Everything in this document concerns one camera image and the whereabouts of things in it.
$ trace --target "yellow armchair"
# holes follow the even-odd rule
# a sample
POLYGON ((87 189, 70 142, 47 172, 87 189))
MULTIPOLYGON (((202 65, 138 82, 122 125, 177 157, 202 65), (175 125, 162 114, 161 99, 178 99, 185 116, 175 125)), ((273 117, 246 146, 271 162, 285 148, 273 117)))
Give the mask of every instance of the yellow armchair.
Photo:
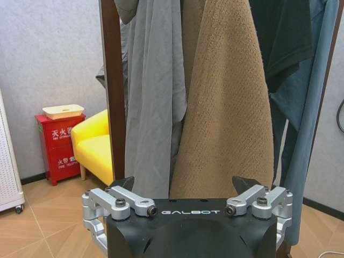
POLYGON ((80 163, 81 179, 85 168, 106 185, 113 181, 108 111, 104 110, 74 126, 71 141, 75 159, 80 163))

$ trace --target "black baseboard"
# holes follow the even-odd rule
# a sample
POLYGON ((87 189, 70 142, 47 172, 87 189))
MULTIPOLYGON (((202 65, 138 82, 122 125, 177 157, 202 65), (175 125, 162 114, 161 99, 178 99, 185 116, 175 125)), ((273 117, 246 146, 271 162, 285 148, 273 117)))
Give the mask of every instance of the black baseboard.
POLYGON ((310 200, 306 197, 303 198, 303 204, 307 205, 309 207, 312 207, 318 211, 321 211, 323 213, 326 213, 328 215, 331 215, 332 217, 335 217, 337 219, 344 220, 344 212, 338 211, 334 208, 328 207, 324 204, 318 203, 314 200, 310 200))
POLYGON ((45 178, 46 178, 45 173, 42 173, 42 174, 38 174, 38 175, 34 175, 34 176, 29 176, 29 177, 23 178, 20 181, 21 181, 21 184, 24 185, 24 184, 29 184, 29 183, 36 182, 36 181, 39 181, 39 180, 42 180, 42 179, 45 179, 45 178))

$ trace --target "wall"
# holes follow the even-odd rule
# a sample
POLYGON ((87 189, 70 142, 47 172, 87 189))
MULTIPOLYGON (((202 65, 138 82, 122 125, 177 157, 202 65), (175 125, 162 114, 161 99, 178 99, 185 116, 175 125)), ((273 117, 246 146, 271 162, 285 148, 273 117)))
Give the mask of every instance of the wall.
POLYGON ((0 0, 0 88, 21 178, 44 172, 34 115, 45 106, 106 108, 98 0, 0 0))
POLYGON ((343 67, 344 19, 341 21, 334 50, 305 189, 305 197, 342 212, 344 134, 337 127, 336 112, 344 98, 343 67))

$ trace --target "brown towel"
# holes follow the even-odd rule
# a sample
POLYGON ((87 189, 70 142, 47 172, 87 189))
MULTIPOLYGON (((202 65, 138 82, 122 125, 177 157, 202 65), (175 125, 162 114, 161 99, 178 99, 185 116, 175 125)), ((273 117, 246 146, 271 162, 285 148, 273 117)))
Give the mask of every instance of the brown towel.
POLYGON ((273 178, 268 91, 248 0, 207 0, 204 10, 202 2, 183 7, 187 87, 192 75, 171 198, 228 198, 237 194, 233 175, 266 186, 273 178))

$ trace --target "red cabinet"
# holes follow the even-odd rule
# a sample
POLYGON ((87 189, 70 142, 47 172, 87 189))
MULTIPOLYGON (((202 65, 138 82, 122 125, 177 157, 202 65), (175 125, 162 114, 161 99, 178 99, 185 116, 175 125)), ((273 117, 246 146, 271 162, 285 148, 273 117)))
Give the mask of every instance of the red cabinet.
POLYGON ((59 180, 80 174, 71 145, 71 129, 85 120, 85 115, 51 120, 41 114, 35 116, 40 133, 46 177, 57 185, 59 180))

